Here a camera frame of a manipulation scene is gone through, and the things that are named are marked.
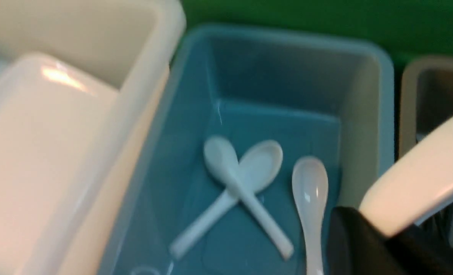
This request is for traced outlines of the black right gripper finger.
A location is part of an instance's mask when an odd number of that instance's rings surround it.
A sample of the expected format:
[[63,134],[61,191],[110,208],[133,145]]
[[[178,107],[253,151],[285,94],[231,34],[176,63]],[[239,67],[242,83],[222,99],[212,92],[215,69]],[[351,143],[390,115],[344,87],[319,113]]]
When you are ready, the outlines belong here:
[[330,275],[453,275],[453,248],[410,226],[381,235],[355,208],[335,207],[328,233]]

